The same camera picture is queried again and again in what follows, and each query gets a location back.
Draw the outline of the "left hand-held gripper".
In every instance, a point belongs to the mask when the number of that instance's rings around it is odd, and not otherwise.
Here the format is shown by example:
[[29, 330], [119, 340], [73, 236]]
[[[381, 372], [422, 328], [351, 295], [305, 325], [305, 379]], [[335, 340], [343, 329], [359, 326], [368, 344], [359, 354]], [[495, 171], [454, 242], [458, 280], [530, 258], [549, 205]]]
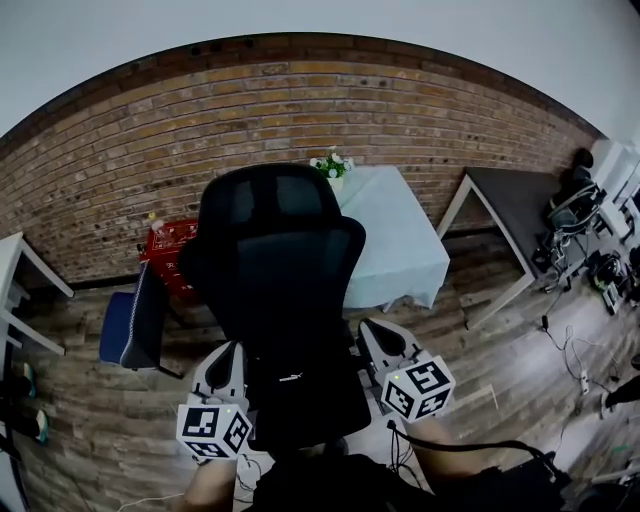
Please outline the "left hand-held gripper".
[[252, 423], [244, 398], [246, 377], [246, 354], [239, 342], [219, 346], [196, 369], [194, 393], [178, 406], [175, 437], [197, 461], [236, 460], [247, 444]]

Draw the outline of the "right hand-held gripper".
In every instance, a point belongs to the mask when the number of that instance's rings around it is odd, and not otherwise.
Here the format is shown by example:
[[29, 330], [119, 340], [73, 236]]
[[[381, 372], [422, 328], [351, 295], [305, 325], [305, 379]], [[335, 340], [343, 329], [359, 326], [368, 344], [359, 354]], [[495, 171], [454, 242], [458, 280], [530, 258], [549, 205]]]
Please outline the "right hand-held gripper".
[[[421, 350], [408, 329], [386, 320], [364, 319], [358, 325], [357, 345], [377, 371], [375, 379], [381, 387], [377, 401], [385, 412], [415, 423], [447, 407], [456, 380], [442, 357]], [[396, 356], [408, 359], [390, 366]]]

